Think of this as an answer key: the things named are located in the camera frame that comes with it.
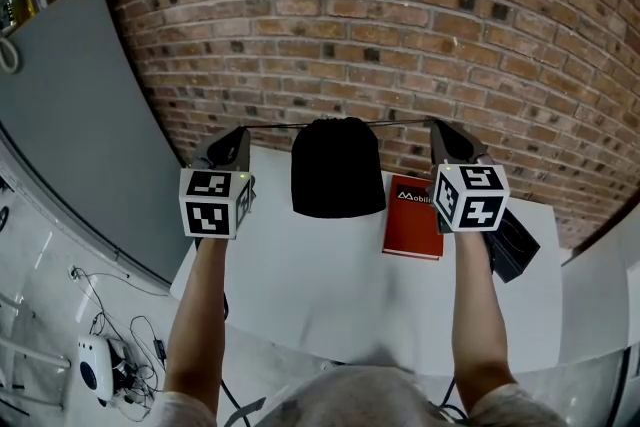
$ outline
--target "t-shirt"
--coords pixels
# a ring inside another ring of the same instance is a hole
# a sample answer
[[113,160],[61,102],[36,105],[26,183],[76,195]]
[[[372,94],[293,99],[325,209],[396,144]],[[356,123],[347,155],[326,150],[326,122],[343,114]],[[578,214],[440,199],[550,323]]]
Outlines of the t-shirt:
[[[151,411],[154,427],[216,427],[200,401],[182,393],[162,394]],[[441,427],[449,420],[393,368],[339,367],[322,374],[278,402],[256,427]],[[517,384],[480,399],[466,425],[491,427],[566,427],[551,409]]]

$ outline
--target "gray floor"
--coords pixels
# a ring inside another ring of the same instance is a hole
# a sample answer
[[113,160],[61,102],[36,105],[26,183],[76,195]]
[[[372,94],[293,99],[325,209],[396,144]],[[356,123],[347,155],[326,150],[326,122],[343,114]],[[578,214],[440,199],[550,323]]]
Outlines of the gray floor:
[[[123,274],[57,232],[17,195],[11,192],[0,195],[0,208],[4,205],[9,205],[11,214],[5,230],[0,233],[0,292],[11,298],[24,298],[24,309],[15,316],[9,308],[0,308],[0,332],[7,334],[11,331],[23,343],[64,354],[75,361],[76,338],[88,332],[98,309],[71,281],[69,267],[80,266],[87,273]],[[128,332],[131,318],[146,315],[158,337],[165,342],[168,340],[177,310],[175,300],[145,295],[109,277],[96,278],[96,290],[125,339],[132,341]],[[132,279],[131,282],[153,290],[151,285],[142,281]],[[151,333],[143,322],[136,324],[134,329],[151,345]],[[10,354],[0,350],[0,370],[10,359]],[[593,361],[516,377],[536,398],[566,418],[570,425],[604,426],[620,361],[621,354],[615,353]],[[227,329],[224,378],[240,403],[262,396],[273,398],[284,387],[317,375],[322,371],[323,363],[318,358],[276,346],[233,328]],[[162,370],[158,369],[158,372],[161,376],[158,386],[161,386]],[[16,402],[31,414],[25,418],[0,404],[0,418],[10,425],[117,427],[134,424],[123,413],[133,419],[139,419],[144,413],[140,407],[124,403],[118,404],[122,411],[113,407],[102,408],[85,387],[75,366],[70,371],[58,372],[32,360],[16,358],[13,381],[24,384],[30,395],[59,399],[64,410]],[[421,376],[418,381],[434,402],[441,400],[449,384],[449,379],[444,377]],[[455,393],[452,403],[460,405]],[[223,397],[219,421],[224,423],[232,410],[231,404]]]

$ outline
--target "white desk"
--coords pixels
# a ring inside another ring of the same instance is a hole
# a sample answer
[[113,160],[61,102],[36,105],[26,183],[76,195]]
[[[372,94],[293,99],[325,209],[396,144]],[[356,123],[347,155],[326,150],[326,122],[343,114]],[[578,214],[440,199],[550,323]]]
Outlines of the white desk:
[[[384,255],[386,211],[336,220],[298,215],[290,153],[252,146],[251,171],[257,198],[227,256],[228,322],[335,361],[395,361],[419,374],[452,375],[453,236],[445,237],[438,262]],[[384,178],[388,188],[389,174]],[[517,199],[508,207],[541,246],[519,278],[505,285],[494,277],[509,362],[513,372],[553,367],[562,330],[553,209]],[[178,299],[194,256],[190,251],[171,287]]]

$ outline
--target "book cover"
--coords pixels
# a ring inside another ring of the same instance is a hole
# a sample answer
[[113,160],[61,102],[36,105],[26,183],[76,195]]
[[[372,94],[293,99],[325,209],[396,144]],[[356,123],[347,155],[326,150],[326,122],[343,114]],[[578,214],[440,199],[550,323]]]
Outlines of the book cover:
[[444,237],[438,233],[436,211],[429,204],[429,180],[393,175],[383,253],[439,260]]

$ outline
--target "forearm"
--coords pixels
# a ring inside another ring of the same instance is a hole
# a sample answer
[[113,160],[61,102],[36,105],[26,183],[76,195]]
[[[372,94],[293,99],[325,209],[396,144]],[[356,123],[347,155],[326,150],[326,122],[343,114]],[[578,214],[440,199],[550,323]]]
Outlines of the forearm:
[[203,239],[173,322],[165,391],[197,398],[215,414],[224,356],[227,241]]
[[458,389],[467,410],[489,391],[514,382],[489,256],[478,232],[456,233],[452,346]]

